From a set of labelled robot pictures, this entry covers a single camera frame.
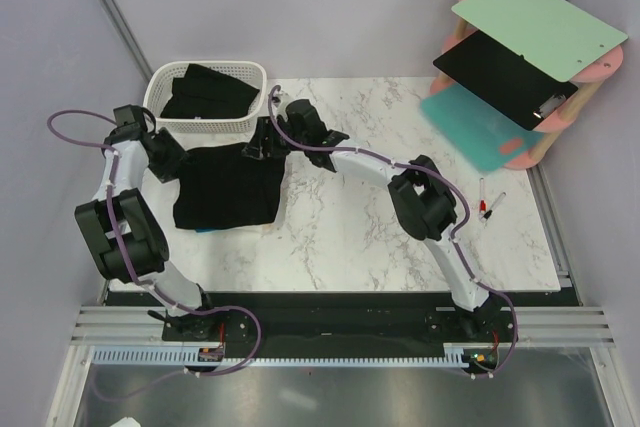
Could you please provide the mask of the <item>black t shirt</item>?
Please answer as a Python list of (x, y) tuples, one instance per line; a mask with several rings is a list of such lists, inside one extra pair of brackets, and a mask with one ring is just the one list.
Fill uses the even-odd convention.
[(285, 160), (249, 159), (241, 154), (244, 146), (236, 143), (187, 152), (173, 206), (178, 229), (228, 230), (275, 221)]

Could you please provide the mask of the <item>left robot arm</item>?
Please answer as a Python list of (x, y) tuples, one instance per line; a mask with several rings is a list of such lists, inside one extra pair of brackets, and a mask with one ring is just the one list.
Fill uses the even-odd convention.
[(185, 329), (196, 339), (211, 339), (220, 318), (203, 306), (201, 287), (170, 261), (166, 236), (141, 193), (147, 171), (162, 183), (173, 181), (187, 153), (144, 107), (115, 109), (114, 123), (99, 145), (105, 160), (100, 186), (74, 212), (82, 237), (103, 278), (144, 289), (171, 316), (186, 315)]

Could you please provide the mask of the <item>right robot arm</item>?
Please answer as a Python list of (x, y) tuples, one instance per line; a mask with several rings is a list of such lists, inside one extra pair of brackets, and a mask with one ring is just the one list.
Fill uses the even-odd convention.
[(421, 155), (395, 161), (327, 128), (309, 100), (289, 100), (273, 92), (268, 115), (258, 119), (243, 155), (264, 161), (294, 151), (303, 152), (318, 168), (386, 190), (404, 232), (426, 245), (443, 273), (454, 305), (462, 311), (457, 318), (460, 333), (477, 341), (493, 330), (493, 315), (504, 296), (475, 275), (460, 236), (470, 219), (469, 205), (432, 159)]

